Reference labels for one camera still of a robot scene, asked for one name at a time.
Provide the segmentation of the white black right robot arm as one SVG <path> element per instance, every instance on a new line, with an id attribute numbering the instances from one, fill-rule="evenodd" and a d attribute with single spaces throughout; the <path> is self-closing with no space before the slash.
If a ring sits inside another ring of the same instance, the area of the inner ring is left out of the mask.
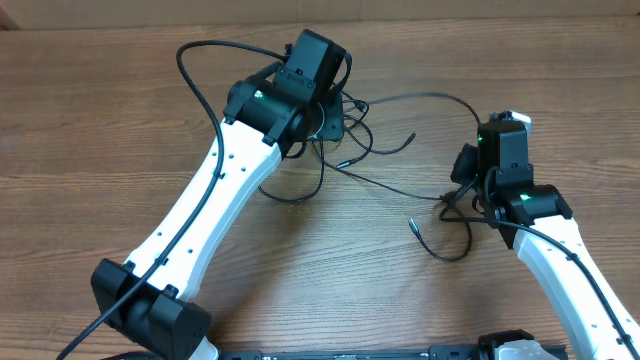
<path id="1" fill-rule="evenodd" d="M 523 114 L 493 113 L 463 147 L 451 174 L 474 190 L 483 215 L 542 287 L 579 359 L 636 359 L 639 325 L 625 309 L 582 239 L 573 211 L 550 184 L 534 182 Z"/>

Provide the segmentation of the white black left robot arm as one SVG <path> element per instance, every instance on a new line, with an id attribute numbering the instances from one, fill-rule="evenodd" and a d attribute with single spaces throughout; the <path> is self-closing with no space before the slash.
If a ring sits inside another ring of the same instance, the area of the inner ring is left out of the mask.
<path id="1" fill-rule="evenodd" d="M 153 359 L 215 359 L 210 314 L 193 303 L 208 265 L 241 209 L 296 143 L 342 135 L 350 54 L 303 30 L 274 63 L 236 82 L 215 139 L 161 224 L 123 263 L 103 259 L 91 277 L 106 324 Z"/>

